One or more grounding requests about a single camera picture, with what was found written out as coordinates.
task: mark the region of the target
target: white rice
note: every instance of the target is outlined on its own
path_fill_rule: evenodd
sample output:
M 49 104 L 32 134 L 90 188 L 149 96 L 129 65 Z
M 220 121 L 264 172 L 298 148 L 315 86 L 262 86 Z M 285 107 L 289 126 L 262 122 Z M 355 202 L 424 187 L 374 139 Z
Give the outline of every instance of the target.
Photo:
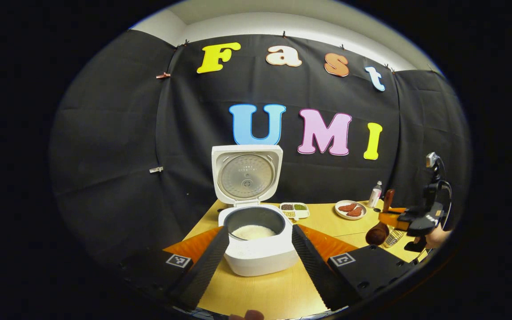
M 275 236 L 276 233 L 267 227 L 262 227 L 262 225 L 249 224 L 243 227 L 240 227 L 232 232 L 232 234 L 236 237 L 246 240 L 253 240 L 265 237 Z

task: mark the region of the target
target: tabletop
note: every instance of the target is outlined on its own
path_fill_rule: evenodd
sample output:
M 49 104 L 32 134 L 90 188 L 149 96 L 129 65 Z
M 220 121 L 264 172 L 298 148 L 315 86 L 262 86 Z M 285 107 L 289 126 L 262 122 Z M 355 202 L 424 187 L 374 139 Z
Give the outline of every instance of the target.
M 366 207 L 368 201 L 358 201 Z M 279 203 L 268 203 L 279 206 Z M 376 208 L 382 209 L 382 200 Z M 229 205 L 217 200 L 201 220 L 185 237 L 188 239 L 199 233 L 218 227 L 219 212 Z M 293 221 L 321 231 L 356 247 L 368 245 L 364 236 L 378 223 L 378 213 L 367 208 L 367 213 L 359 220 L 348 220 L 335 211 L 335 203 L 307 204 L 309 217 Z M 404 235 L 390 248 L 380 246 L 396 257 L 407 262 L 418 257 L 419 253 L 404 250 L 404 245 L 414 237 Z M 241 277 L 232 272 L 225 259 L 222 259 L 201 297 L 199 308 L 221 314 L 240 314 L 246 310 L 259 310 L 266 319 L 300 318 L 327 311 L 321 296 L 305 271 L 301 260 L 284 271 L 257 277 Z

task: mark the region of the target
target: inner pot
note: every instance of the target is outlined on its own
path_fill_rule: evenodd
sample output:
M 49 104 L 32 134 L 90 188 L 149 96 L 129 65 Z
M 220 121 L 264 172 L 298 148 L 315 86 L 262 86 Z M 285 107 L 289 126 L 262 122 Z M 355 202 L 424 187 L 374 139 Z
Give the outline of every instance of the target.
M 234 210 L 224 219 L 224 225 L 228 228 L 229 234 L 236 238 L 232 233 L 245 225 L 261 225 L 274 231 L 276 235 L 282 233 L 286 227 L 286 221 L 276 211 L 263 207 L 246 207 Z

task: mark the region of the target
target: pink letter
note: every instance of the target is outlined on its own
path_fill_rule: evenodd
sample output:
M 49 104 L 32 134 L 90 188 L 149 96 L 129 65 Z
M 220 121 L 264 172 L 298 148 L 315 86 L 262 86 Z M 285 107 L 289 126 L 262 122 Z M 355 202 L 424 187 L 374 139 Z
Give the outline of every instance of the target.
M 299 115 L 303 117 L 303 142 L 297 147 L 297 152 L 303 154 L 312 154 L 315 152 L 313 138 L 317 142 L 319 151 L 324 153 L 331 140 L 333 146 L 329 148 L 329 153 L 334 156 L 346 156 L 349 154 L 347 148 L 347 136 L 349 132 L 349 123 L 352 117 L 345 113 L 337 113 L 329 127 L 325 127 L 325 122 L 319 111 L 315 109 L 301 109 Z

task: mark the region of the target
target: blue letter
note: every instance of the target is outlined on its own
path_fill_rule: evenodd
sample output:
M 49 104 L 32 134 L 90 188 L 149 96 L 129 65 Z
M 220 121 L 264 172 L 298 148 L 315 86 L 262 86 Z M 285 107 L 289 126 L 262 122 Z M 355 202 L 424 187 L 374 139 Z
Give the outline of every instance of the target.
M 252 135 L 252 114 L 256 106 L 252 104 L 235 104 L 229 108 L 232 113 L 232 132 L 236 144 L 278 144 L 282 131 L 282 113 L 286 107 L 279 104 L 268 104 L 264 111 L 268 113 L 268 136 L 254 138 Z
M 378 80 L 378 78 L 382 77 L 380 73 L 378 73 L 374 67 L 365 67 L 364 69 L 370 74 L 370 80 L 374 87 L 380 91 L 384 91 L 384 85 Z

